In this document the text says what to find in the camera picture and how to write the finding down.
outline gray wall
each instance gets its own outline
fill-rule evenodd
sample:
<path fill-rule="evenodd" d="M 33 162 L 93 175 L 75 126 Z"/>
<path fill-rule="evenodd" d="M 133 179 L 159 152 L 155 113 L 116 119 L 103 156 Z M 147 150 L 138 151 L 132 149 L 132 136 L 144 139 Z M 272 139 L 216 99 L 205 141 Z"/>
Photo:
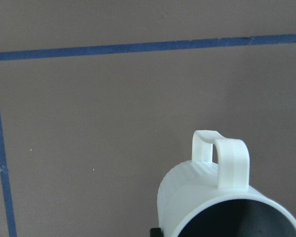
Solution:
<path fill-rule="evenodd" d="M 296 1 L 0 1 L 0 52 L 293 33 Z M 20 237 L 148 236 L 197 129 L 296 217 L 296 44 L 0 62 L 0 109 Z"/>

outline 3d printed mug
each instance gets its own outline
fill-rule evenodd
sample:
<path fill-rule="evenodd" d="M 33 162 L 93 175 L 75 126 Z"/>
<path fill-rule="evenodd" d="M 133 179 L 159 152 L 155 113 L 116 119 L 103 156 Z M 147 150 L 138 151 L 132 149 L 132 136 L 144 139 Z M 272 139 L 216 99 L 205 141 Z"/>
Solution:
<path fill-rule="evenodd" d="M 216 131 L 195 131 L 192 160 L 163 178 L 157 207 L 164 237 L 296 237 L 296 219 L 249 186 L 245 143 Z"/>

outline blue tape line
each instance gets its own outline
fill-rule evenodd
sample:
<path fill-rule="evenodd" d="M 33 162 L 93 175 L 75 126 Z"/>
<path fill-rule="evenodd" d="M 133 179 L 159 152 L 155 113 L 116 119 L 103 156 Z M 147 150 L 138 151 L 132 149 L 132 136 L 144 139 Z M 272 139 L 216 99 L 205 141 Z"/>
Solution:
<path fill-rule="evenodd" d="M 0 52 L 0 61 L 296 42 L 296 34 Z"/>
<path fill-rule="evenodd" d="M 4 148 L 1 116 L 0 116 L 0 170 L 1 170 L 0 172 L 1 185 L 2 185 L 2 191 L 3 191 L 3 199 L 4 199 L 4 205 L 5 205 L 5 214 L 6 214 L 6 220 L 7 220 L 8 230 L 9 230 L 9 236 L 16 237 L 17 234 L 16 234 L 16 227 L 15 227 L 12 194 L 10 189 L 9 173 L 8 173 L 6 158 L 5 158 L 5 148 Z"/>

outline mug handle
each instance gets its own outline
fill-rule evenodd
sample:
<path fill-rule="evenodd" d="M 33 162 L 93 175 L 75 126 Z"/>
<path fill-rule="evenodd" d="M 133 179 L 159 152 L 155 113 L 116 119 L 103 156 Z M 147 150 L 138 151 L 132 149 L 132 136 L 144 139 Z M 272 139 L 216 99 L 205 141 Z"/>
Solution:
<path fill-rule="evenodd" d="M 213 145 L 218 156 L 218 188 L 248 189 L 250 158 L 246 144 L 216 131 L 197 130 L 193 135 L 192 161 L 212 162 Z"/>

